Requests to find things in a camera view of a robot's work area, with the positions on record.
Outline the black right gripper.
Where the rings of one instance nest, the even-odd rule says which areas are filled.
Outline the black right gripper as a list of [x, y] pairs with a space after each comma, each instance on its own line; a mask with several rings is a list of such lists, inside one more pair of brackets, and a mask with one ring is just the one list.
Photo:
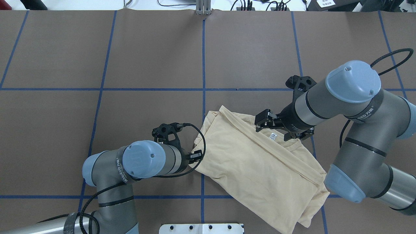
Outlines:
[[286, 106], [278, 115], [273, 114], [270, 109], [265, 109], [254, 117], [254, 125], [256, 132], [265, 128], [282, 128], [287, 131], [284, 134], [285, 141], [290, 139], [305, 140], [314, 135], [314, 126], [306, 124], [300, 119], [294, 104]]

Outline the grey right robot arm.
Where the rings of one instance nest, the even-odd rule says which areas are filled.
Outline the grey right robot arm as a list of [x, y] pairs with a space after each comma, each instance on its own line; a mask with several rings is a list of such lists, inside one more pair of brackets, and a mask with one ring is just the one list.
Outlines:
[[352, 60], [316, 83], [310, 77], [290, 77], [293, 101], [279, 114], [269, 109], [254, 119], [256, 131], [286, 131], [284, 140], [306, 139], [315, 126], [337, 115], [352, 121], [325, 186], [354, 203], [372, 198], [403, 215], [415, 217], [415, 176], [384, 161], [393, 142], [415, 133], [415, 105], [381, 88], [377, 72]]

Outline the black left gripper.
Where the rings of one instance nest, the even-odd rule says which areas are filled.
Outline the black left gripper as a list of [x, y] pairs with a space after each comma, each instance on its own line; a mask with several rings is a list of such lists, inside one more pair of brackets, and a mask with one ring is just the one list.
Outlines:
[[186, 169], [186, 167], [190, 163], [199, 162], [203, 158], [203, 151], [202, 150], [196, 150], [194, 152], [186, 152], [185, 149], [179, 148], [179, 151], [181, 153], [181, 164], [179, 169]]

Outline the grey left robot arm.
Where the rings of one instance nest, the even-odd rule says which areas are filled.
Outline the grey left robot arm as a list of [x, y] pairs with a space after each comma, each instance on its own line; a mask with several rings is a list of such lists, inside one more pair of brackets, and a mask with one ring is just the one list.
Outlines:
[[150, 140], [89, 156], [83, 166], [85, 182], [97, 192], [81, 211], [59, 215], [3, 234], [138, 234], [139, 223], [132, 184], [151, 177], [183, 176], [199, 164], [205, 150], [184, 153], [179, 146]]

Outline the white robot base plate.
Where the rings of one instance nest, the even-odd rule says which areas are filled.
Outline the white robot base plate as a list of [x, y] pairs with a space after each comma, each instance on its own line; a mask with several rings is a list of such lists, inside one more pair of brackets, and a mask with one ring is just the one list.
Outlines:
[[244, 234], [244, 225], [238, 223], [165, 224], [159, 234]]

